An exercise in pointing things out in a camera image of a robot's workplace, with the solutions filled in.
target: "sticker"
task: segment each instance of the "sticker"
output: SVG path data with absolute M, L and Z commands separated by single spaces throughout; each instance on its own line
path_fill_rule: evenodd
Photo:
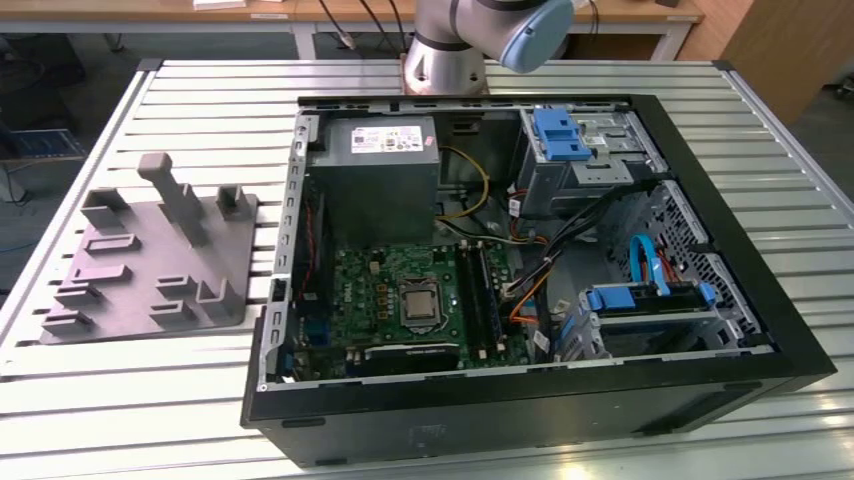
M 603 145 L 607 146 L 608 142 L 604 141 L 604 137 L 600 135 L 587 135 L 584 136 L 584 143 L 587 145 Z
M 417 126 L 356 128 L 350 140 L 350 153 L 424 151 L 421 127 Z
M 569 311 L 569 306 L 571 305 L 572 304 L 569 302 L 567 302 L 565 300 L 563 300 L 563 299 L 557 300 L 555 308 L 551 309 L 551 313 L 553 315 L 563 315 L 565 312 Z
M 545 338 L 545 335 L 543 335 L 539 330 L 533 334 L 533 343 L 536 344 L 536 346 L 543 352 L 548 353 L 549 342 L 548 342 L 548 339 Z
M 510 198 L 509 202 L 506 202 L 506 211 L 509 212 L 509 216 L 513 218 L 519 218 L 520 209 L 521 209 L 521 202 L 514 198 Z
M 286 20 L 286 13 L 253 13 L 249 15 L 253 20 Z

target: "ram slot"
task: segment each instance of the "ram slot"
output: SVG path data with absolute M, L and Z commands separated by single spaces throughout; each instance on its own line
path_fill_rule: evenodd
M 465 339 L 468 355 L 472 360 L 485 359 L 486 344 L 482 323 L 480 322 L 480 302 L 477 301 L 477 285 L 474 270 L 472 269 L 472 252 L 468 245 L 456 248 L 456 282 L 458 288 L 458 300 L 465 319 Z
M 482 244 L 477 243 L 476 248 L 472 248 L 472 252 L 468 255 L 472 261 L 476 263 L 476 283 L 477 283 L 477 297 L 480 303 L 480 322 L 486 332 L 488 346 L 492 350 L 504 351 L 504 344 L 501 343 L 501 319 L 497 315 L 497 301 L 494 299 L 494 289 L 492 288 L 492 276 L 489 275 L 489 264 L 485 259 L 485 250 Z

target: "blue plastic latch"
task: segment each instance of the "blue plastic latch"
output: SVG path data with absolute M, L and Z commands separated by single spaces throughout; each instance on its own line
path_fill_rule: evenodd
M 635 308 L 635 299 L 628 287 L 601 287 L 596 288 L 596 293 L 599 293 L 605 310 Z
M 589 303 L 589 309 L 593 312 L 597 312 L 599 310 L 601 310 L 601 308 L 604 308 L 604 306 L 601 305 L 601 297 L 599 296 L 599 292 L 597 291 L 592 291 L 592 292 L 587 292 L 587 303 Z
M 533 124 L 543 142 L 545 160 L 585 161 L 592 152 L 580 139 L 580 126 L 564 109 L 535 108 Z
M 708 283 L 700 282 L 699 284 L 699 293 L 703 296 L 703 300 L 705 300 L 705 304 L 711 307 L 716 301 L 715 287 L 712 287 Z

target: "yellow wire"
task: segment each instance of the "yellow wire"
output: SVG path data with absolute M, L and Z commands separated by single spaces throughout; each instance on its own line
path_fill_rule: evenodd
M 457 149 L 456 147 L 445 146 L 445 147 L 438 147 L 438 150 L 449 150 L 450 152 L 456 153 L 460 157 L 462 157 L 465 160 L 468 160 L 468 163 L 470 163 L 470 166 L 474 167 L 474 169 L 477 170 L 477 173 L 480 174 L 480 178 L 482 178 L 482 195 L 480 195 L 480 200 L 477 200 L 477 203 L 474 203 L 470 208 L 462 210 L 458 213 L 453 213 L 450 215 L 438 215 L 436 217 L 438 220 L 450 220 L 452 218 L 458 218 L 458 217 L 464 217 L 465 215 L 469 215 L 485 203 L 486 199 L 489 198 L 489 176 L 485 174 L 485 170 L 482 170 L 482 167 L 477 164 L 477 162 L 474 162 L 474 159 L 470 158 L 468 154 L 462 152 L 460 149 Z

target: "red wire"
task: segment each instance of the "red wire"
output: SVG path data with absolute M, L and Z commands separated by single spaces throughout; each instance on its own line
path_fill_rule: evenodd
M 305 278 L 302 278 L 302 285 L 298 287 L 297 298 L 302 299 L 305 288 L 308 288 L 308 280 L 310 279 L 310 273 L 314 269 L 314 231 L 312 228 L 313 218 L 310 214 L 310 207 L 305 204 L 305 229 L 308 231 L 308 272 L 305 272 Z

